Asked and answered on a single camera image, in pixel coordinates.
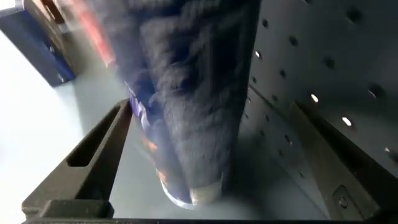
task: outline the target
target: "cylindrical can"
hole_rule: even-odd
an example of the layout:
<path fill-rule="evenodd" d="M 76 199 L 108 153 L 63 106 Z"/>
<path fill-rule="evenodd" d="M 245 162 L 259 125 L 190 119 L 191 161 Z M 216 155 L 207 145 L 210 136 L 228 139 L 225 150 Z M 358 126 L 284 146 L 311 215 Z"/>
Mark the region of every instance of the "cylindrical can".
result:
<path fill-rule="evenodd" d="M 178 206 L 222 195 L 248 87 L 259 1 L 88 1 L 160 183 Z"/>

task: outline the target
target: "metal panel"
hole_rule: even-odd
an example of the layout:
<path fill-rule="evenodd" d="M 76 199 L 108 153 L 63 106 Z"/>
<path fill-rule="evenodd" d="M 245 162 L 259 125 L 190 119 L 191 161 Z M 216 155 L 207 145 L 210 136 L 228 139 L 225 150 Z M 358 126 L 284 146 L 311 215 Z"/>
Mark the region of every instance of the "metal panel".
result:
<path fill-rule="evenodd" d="M 263 0 L 250 74 L 282 114 L 294 100 L 311 106 L 395 177 L 397 6 Z"/>
<path fill-rule="evenodd" d="M 271 104 L 264 101 L 251 88 L 248 89 L 243 125 L 252 135 L 257 136 L 262 150 L 267 151 L 319 209 L 328 216 L 325 203 L 318 191 L 297 134 L 284 118 L 272 109 Z"/>

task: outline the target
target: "blue can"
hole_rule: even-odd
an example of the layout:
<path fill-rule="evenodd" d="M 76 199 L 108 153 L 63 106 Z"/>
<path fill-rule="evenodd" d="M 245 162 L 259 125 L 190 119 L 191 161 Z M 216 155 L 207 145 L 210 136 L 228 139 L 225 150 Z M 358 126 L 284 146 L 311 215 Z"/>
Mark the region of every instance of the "blue can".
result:
<path fill-rule="evenodd" d="M 225 191 L 247 95 L 259 1 L 88 1 L 176 205 Z"/>

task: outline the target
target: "white surface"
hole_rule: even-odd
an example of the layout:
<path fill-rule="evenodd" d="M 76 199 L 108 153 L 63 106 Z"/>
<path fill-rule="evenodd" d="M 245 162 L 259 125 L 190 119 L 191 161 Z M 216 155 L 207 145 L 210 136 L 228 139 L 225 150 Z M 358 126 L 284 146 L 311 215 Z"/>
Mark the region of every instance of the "white surface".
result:
<path fill-rule="evenodd" d="M 2 32 L 0 49 L 0 222 L 21 223 L 22 201 L 83 133 L 73 91 L 61 98 Z"/>
<path fill-rule="evenodd" d="M 1 0 L 0 10 L 9 9 L 15 7 L 15 0 Z"/>
<path fill-rule="evenodd" d="M 127 95 L 95 61 L 54 90 L 1 31 L 0 49 L 0 223 L 22 223 L 22 201 Z"/>

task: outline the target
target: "dark gray panel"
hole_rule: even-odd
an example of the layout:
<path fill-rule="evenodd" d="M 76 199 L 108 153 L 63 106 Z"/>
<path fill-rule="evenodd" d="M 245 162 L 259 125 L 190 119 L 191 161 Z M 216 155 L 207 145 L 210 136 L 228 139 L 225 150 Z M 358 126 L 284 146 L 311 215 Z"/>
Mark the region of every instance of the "dark gray panel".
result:
<path fill-rule="evenodd" d="M 248 89 L 243 124 L 256 136 L 262 149 L 275 160 L 290 178 L 328 215 L 299 138 L 279 113 L 251 88 Z"/>
<path fill-rule="evenodd" d="M 395 177 L 397 6 L 263 0 L 254 44 L 261 56 L 253 53 L 250 74 L 250 84 L 282 114 L 294 100 L 311 106 Z"/>

